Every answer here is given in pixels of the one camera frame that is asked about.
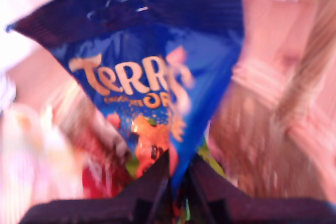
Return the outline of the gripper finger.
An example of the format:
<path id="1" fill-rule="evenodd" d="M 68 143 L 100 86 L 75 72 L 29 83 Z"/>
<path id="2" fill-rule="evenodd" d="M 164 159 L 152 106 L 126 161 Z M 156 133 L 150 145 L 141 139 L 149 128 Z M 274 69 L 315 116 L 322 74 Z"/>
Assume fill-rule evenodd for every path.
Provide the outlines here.
<path id="1" fill-rule="evenodd" d="M 207 203 L 222 201 L 244 204 L 251 198 L 219 175 L 202 157 L 196 155 L 192 160 L 188 173 L 196 182 L 196 189 Z"/>
<path id="2" fill-rule="evenodd" d="M 159 194 L 165 191 L 169 179 L 169 152 L 165 151 L 160 158 L 118 196 L 113 198 L 113 208 L 118 210 L 134 210 L 140 205 L 152 205 Z"/>

